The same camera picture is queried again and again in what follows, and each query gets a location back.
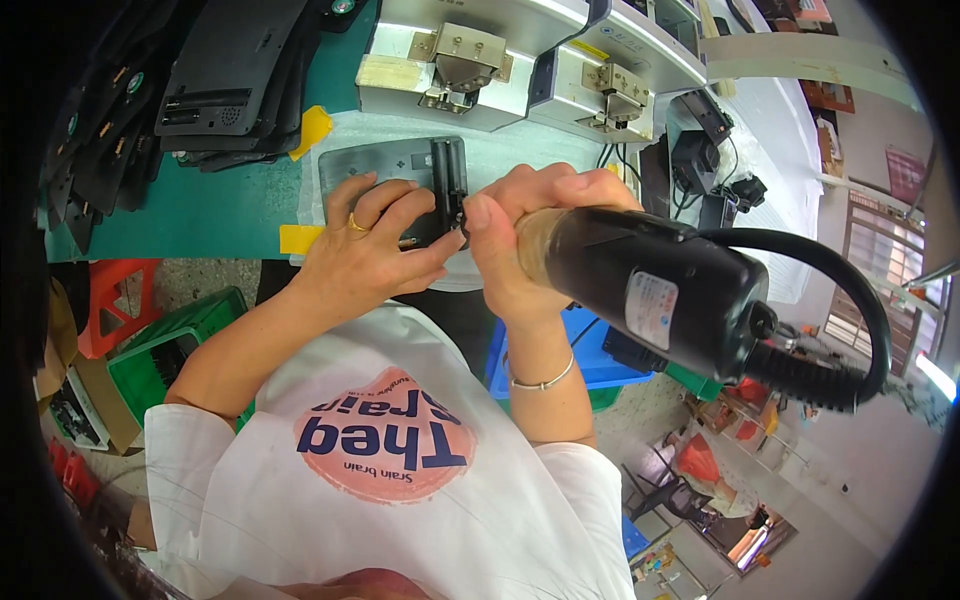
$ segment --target black power tool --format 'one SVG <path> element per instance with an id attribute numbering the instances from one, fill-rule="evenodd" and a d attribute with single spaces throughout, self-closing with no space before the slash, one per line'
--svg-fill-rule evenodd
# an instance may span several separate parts
<path id="1" fill-rule="evenodd" d="M 663 358 L 724 384 L 743 377 L 805 402 L 853 411 L 890 371 L 890 325 L 866 278 L 840 254 L 769 229 L 697 230 L 638 211 L 545 209 L 517 224 L 520 265 Z M 769 277 L 732 247 L 791 256 L 833 279 L 859 308 L 873 357 L 832 369 L 763 341 L 778 327 Z"/>

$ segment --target metal bracket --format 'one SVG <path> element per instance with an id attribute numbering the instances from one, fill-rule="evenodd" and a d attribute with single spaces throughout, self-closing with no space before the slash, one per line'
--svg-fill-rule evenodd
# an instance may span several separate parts
<path id="1" fill-rule="evenodd" d="M 506 47 L 503 37 L 452 23 L 444 23 L 437 32 L 414 33 L 407 59 L 437 66 L 420 106 L 460 114 L 475 104 L 475 92 L 481 87 L 493 80 L 508 84 L 514 58 Z"/>
<path id="2" fill-rule="evenodd" d="M 606 104 L 604 110 L 577 123 L 604 133 L 626 129 L 630 121 L 640 117 L 650 98 L 646 82 L 612 62 L 600 66 L 585 62 L 581 85 L 602 93 Z"/>

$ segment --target red poster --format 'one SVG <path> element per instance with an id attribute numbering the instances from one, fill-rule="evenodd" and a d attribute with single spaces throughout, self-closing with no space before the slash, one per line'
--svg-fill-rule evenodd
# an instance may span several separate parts
<path id="1" fill-rule="evenodd" d="M 926 163 L 887 146 L 887 170 L 890 172 L 890 195 L 907 204 L 914 203 L 924 183 Z"/>

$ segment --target hand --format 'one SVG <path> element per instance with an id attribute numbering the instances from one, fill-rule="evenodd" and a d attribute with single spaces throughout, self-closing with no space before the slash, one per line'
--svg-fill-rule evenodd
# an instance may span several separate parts
<path id="1" fill-rule="evenodd" d="M 555 319 L 571 302 L 538 286 L 520 269 L 516 222 L 525 214 L 558 206 L 608 206 L 642 210 L 633 194 L 607 169 L 577 175 L 558 162 L 535 171 L 526 164 L 483 188 L 464 202 L 470 251 L 484 279 L 484 299 L 508 328 L 536 327 Z"/>
<path id="2" fill-rule="evenodd" d="M 433 192 L 407 180 L 388 180 L 371 189 L 375 182 L 375 173 L 357 175 L 333 190 L 325 201 L 326 228 L 289 286 L 322 309 L 330 326 L 370 312 L 393 296 L 422 292 L 446 275 L 444 263 L 465 242 L 457 229 L 429 248 L 401 252 L 397 244 L 403 231 L 436 207 Z M 367 231 L 347 225 L 357 196 L 353 220 Z"/>

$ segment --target black pants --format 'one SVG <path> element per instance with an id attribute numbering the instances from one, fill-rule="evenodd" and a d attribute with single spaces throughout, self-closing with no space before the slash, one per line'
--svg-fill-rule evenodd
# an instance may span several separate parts
<path id="1" fill-rule="evenodd" d="M 293 267 L 286 260 L 264 260 L 262 265 L 260 285 L 256 290 L 257 304 L 282 290 L 300 270 L 300 267 Z M 483 300 L 483 290 L 424 290 L 418 294 L 397 296 L 394 300 L 417 308 L 437 324 L 464 354 L 470 372 L 477 379 L 483 380 L 493 327 L 496 324 L 496 317 Z"/>

